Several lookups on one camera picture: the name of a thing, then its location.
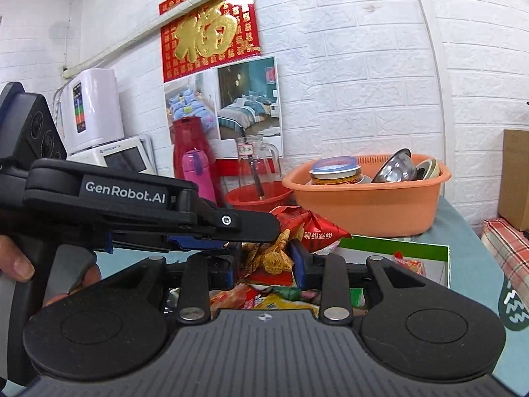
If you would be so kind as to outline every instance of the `plaid cloth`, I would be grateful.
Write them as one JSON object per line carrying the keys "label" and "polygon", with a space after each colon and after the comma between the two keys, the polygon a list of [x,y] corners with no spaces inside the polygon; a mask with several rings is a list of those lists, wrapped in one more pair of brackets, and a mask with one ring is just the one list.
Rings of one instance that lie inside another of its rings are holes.
{"label": "plaid cloth", "polygon": [[493,254],[512,287],[529,306],[529,240],[503,218],[483,221],[481,241]]}

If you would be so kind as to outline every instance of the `pink water bottle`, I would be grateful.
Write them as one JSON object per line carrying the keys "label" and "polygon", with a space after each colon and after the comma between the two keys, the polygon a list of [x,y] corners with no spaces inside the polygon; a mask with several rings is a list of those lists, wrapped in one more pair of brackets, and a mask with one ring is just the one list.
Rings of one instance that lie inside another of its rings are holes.
{"label": "pink water bottle", "polygon": [[198,196],[217,204],[207,155],[200,149],[182,155],[183,178],[198,185]]}

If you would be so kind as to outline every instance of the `round black pad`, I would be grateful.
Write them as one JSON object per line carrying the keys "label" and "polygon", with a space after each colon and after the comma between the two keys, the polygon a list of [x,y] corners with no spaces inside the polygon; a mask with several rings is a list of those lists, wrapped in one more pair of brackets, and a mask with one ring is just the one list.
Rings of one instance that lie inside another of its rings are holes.
{"label": "round black pad", "polygon": [[383,366],[413,378],[453,382],[492,373],[505,343],[497,315],[419,278],[424,286],[384,284],[382,301],[361,320],[368,352]]}
{"label": "round black pad", "polygon": [[468,330],[467,322],[445,309],[425,309],[409,315],[406,328],[417,339],[430,343],[451,343]]}
{"label": "round black pad", "polygon": [[123,326],[115,313],[101,310],[76,312],[61,324],[62,335],[73,343],[103,343],[114,338]]}
{"label": "round black pad", "polygon": [[163,315],[134,291],[88,289],[37,313],[24,330],[35,366],[69,380],[104,380],[144,366],[167,336]]}

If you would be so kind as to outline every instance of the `white pipe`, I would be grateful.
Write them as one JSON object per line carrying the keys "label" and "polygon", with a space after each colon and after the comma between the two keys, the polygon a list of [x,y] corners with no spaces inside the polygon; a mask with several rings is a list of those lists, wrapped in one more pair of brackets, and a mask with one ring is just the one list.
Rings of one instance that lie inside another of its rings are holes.
{"label": "white pipe", "polygon": [[[430,45],[432,46],[433,60],[437,72],[437,83],[439,96],[441,98],[441,112],[443,115],[443,141],[444,162],[449,169],[456,169],[456,128],[454,125],[454,111],[452,108],[452,95],[450,89],[450,75],[446,64],[441,32],[437,23],[437,16],[433,8],[432,0],[419,0],[423,12],[424,23],[427,26]],[[444,197],[450,201],[456,201],[455,183],[452,177],[445,183]]]}
{"label": "white pipe", "polygon": [[74,76],[81,73],[81,71],[91,68],[97,64],[102,63],[105,60],[113,60],[119,57],[123,52],[129,49],[134,44],[141,42],[142,40],[149,37],[151,34],[159,33],[160,29],[166,26],[171,21],[179,18],[182,15],[185,15],[201,6],[209,0],[186,0],[180,3],[177,6],[174,6],[171,10],[164,13],[161,16],[154,16],[149,21],[144,22],[141,26],[137,28],[136,31],[129,34],[124,40],[119,43],[115,43],[104,51],[99,52],[99,54],[94,57],[78,64],[77,66],[71,67],[68,70],[65,70],[62,76],[65,79],[73,78]]}

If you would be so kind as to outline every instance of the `red thermos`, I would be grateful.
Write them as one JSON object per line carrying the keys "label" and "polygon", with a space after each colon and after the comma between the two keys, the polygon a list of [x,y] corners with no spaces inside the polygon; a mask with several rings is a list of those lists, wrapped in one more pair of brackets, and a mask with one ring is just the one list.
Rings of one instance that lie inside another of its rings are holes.
{"label": "red thermos", "polygon": [[224,195],[221,190],[221,179],[215,160],[215,154],[202,130],[202,124],[198,116],[185,116],[173,122],[175,131],[175,149],[173,153],[173,167],[175,178],[184,179],[182,168],[182,157],[184,154],[202,150],[206,153],[210,165],[210,176],[215,191],[215,198],[218,206],[224,206]]}

